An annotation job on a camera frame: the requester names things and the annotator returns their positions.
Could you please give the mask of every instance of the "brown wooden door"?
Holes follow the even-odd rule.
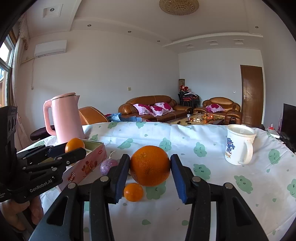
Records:
[[[263,72],[261,67],[241,65],[242,124],[259,127],[263,113]]]

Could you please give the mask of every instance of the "kettle lid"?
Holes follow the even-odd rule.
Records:
[[[59,99],[59,98],[66,97],[66,96],[74,96],[74,95],[76,95],[75,92],[62,94],[62,95],[57,95],[57,96],[53,97],[51,100]]]

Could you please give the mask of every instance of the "pink box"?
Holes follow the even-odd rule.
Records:
[[[99,167],[107,158],[107,152],[103,142],[82,139],[85,148],[90,150],[86,157],[67,169],[63,174],[63,182],[58,185],[63,190],[70,182],[80,183],[90,172]]]

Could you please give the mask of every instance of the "white mug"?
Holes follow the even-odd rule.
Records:
[[[248,164],[253,156],[255,136],[255,131],[245,125],[228,125],[226,161],[237,166]]]

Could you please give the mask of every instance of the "tablecloth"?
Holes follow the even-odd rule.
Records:
[[[267,132],[255,129],[254,153],[248,165],[234,166],[225,158],[226,126],[180,126],[155,122],[112,122],[84,126],[87,139],[104,142],[107,154],[113,158],[130,156],[145,145],[164,149],[168,156],[178,154],[182,164],[209,183],[234,184],[249,205],[269,240],[279,241],[296,216],[296,157],[285,145]],[[57,145],[56,137],[48,137],[32,146]],[[99,167],[81,184],[100,177]],[[131,176],[127,183],[134,182]],[[172,175],[157,188],[143,187],[140,202],[124,197],[110,204],[110,216],[115,240],[185,239],[191,205],[178,198]],[[56,188],[41,196],[47,211],[59,194]],[[215,240],[215,203],[212,203],[211,237]],[[85,204],[84,238],[89,240],[89,203]]]

